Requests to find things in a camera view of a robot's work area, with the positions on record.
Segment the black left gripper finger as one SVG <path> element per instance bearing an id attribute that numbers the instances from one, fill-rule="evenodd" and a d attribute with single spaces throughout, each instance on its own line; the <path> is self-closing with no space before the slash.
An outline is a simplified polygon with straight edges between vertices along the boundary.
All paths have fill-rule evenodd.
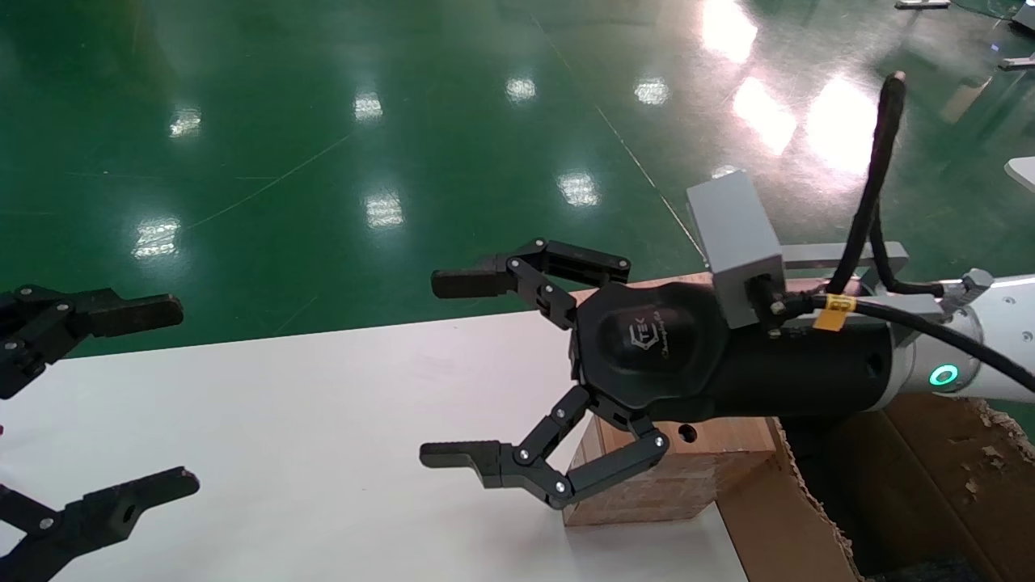
<path id="1" fill-rule="evenodd" d="M 62 293 L 22 286 L 1 295 L 1 398 L 10 400 L 89 336 L 177 327 L 184 305 L 170 294 L 125 299 L 113 289 Z"/>
<path id="2" fill-rule="evenodd" d="M 2 522 L 25 535 L 3 555 L 1 578 L 49 581 L 75 559 L 129 539 L 145 511 L 200 489 L 201 482 L 181 466 L 105 487 L 57 511 L 2 486 Z"/>

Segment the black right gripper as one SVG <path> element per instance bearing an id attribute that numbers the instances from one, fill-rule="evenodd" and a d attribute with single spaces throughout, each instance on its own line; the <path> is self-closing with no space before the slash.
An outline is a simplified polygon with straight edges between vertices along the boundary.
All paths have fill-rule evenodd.
<path id="1" fill-rule="evenodd" d="M 651 420 L 853 414 L 875 408 L 888 390 L 893 347 L 886 327 L 831 332 L 805 323 L 776 339 L 757 324 L 732 329 L 709 283 L 621 285 L 631 267 L 621 255 L 537 238 L 476 268 L 435 270 L 430 287 L 437 298 L 513 293 L 555 327 L 575 327 L 582 386 L 518 445 L 430 442 L 419 449 L 421 464 L 470 468 L 484 489 L 520 487 L 559 511 L 657 466 L 670 439 Z M 605 287 L 576 308 L 554 279 Z M 616 421 L 632 443 L 561 473 L 548 457 L 588 412 Z"/>

